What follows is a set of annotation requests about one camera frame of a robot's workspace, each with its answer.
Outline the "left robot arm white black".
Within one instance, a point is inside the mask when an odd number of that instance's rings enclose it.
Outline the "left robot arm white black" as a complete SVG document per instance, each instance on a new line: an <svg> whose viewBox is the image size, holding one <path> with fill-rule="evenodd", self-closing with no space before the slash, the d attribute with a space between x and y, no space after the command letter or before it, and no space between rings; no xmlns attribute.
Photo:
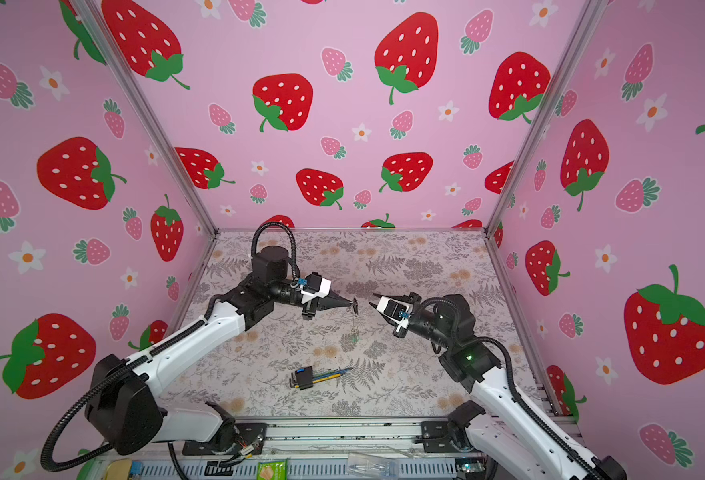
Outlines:
<svg viewBox="0 0 705 480"><path fill-rule="evenodd" d="M158 398L168 386L212 350L254 328L278 304L300 308L310 320L324 310L356 310L357 303L332 290L332 282L316 272L306 276L298 268L298 244L266 246L258 241L270 222L256 229L250 244L252 270L236 287L216 294L198 320L170 334L160 343L124 359L108 355L98 362L92 387L52 428L40 465L48 472L61 472L114 450L128 456L150 443L194 442L214 454L234 454L240 432L236 420L216 402L202 407L162 407ZM86 420L102 434L102 446L77 458L57 462L54 448L66 426L84 413Z"/></svg>

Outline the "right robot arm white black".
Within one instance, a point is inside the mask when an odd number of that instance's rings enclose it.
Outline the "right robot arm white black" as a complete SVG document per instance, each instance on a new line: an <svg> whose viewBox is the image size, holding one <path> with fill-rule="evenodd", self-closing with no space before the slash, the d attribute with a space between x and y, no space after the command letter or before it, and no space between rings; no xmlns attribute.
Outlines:
<svg viewBox="0 0 705 480"><path fill-rule="evenodd" d="M371 306L395 337L418 335L442 349L444 371L483 409L461 426L467 441L513 478L626 478L618 461L597 458L518 389L508 350L475 334L475 317L463 296L378 294Z"/></svg>

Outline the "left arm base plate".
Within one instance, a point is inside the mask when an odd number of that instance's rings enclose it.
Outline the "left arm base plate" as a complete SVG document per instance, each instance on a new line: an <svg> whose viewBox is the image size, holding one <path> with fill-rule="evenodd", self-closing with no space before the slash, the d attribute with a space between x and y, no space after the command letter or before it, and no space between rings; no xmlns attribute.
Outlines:
<svg viewBox="0 0 705 480"><path fill-rule="evenodd" d="M250 455L262 454L268 424L236 423L222 425L214 438L208 442L184 442L183 456L234 456L246 447L251 447Z"/></svg>

